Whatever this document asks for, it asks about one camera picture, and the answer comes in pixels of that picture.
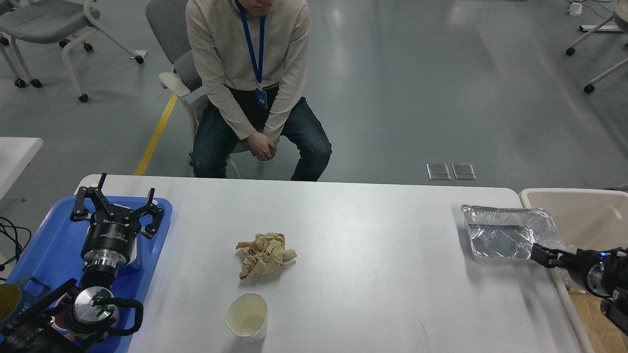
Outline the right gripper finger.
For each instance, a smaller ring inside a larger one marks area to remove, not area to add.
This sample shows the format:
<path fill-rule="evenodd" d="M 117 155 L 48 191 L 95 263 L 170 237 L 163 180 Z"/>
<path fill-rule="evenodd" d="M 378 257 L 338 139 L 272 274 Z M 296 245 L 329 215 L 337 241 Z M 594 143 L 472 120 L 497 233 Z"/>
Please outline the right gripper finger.
<path fill-rule="evenodd" d="M 540 243 L 532 244 L 530 259 L 545 268 L 574 270 L 577 268 L 574 258 L 575 254 L 572 252 L 547 248 Z"/>

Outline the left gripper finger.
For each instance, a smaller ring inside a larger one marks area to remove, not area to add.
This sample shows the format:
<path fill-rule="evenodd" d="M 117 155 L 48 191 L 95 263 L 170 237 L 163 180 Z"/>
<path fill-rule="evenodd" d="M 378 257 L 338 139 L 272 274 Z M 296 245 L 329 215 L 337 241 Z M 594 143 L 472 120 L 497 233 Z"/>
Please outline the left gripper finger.
<path fill-rule="evenodd" d="M 101 178 L 96 187 L 79 187 L 76 198 L 70 213 L 70 221 L 78 223 L 80 221 L 90 221 L 92 223 L 103 223 L 105 220 L 114 221 L 116 216 L 113 205 L 103 194 L 104 181 L 107 174 L 101 174 Z M 94 206 L 94 212 L 90 212 L 85 205 L 85 199 L 90 199 Z"/>
<path fill-rule="evenodd" d="M 165 210 L 153 202 L 154 194 L 155 189 L 150 188 L 146 203 L 136 210 L 132 210 L 129 214 L 129 229 L 135 235 L 141 234 L 146 237 L 146 239 L 153 239 L 155 237 L 165 214 Z M 146 215 L 151 217 L 151 222 L 142 226 L 140 220 Z"/>

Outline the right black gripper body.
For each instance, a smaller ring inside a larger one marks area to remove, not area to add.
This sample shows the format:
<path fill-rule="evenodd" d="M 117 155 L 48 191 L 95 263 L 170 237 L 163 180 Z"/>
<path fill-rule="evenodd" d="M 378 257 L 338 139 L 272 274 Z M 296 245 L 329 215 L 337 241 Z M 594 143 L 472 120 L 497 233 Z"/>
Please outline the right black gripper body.
<path fill-rule="evenodd" d="M 605 251 L 578 249 L 572 257 L 572 281 L 583 290 L 601 299 L 609 299 L 616 280 L 611 279 L 612 266 L 621 248 Z"/>

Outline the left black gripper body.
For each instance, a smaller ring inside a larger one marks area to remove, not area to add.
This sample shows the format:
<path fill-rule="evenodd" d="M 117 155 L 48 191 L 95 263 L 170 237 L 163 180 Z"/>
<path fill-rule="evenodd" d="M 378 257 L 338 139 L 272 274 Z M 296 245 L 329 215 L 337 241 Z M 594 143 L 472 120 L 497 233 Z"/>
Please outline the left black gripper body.
<path fill-rule="evenodd" d="M 128 264 L 137 236 L 129 229 L 130 212 L 115 213 L 114 221 L 99 224 L 88 221 L 87 237 L 80 253 L 85 266 L 121 268 Z"/>

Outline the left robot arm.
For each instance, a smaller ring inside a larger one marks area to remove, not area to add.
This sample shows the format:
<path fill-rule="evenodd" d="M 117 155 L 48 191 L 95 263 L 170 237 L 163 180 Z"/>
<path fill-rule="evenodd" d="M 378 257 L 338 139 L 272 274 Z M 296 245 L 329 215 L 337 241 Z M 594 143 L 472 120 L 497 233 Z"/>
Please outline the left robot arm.
<path fill-rule="evenodd" d="M 1 291 L 3 353 L 121 353 L 143 323 L 171 205 L 106 197 L 105 175 L 59 201 Z"/>

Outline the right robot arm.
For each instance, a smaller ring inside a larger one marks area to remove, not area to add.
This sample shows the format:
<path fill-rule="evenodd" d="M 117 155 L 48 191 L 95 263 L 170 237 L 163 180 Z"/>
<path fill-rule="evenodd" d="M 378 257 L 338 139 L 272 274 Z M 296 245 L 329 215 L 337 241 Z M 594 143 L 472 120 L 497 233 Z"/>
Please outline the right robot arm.
<path fill-rule="evenodd" d="M 628 255 L 622 247 L 571 253 L 533 243 L 532 261 L 545 268 L 566 270 L 588 293 L 602 299 L 600 310 L 619 331 L 628 333 Z"/>

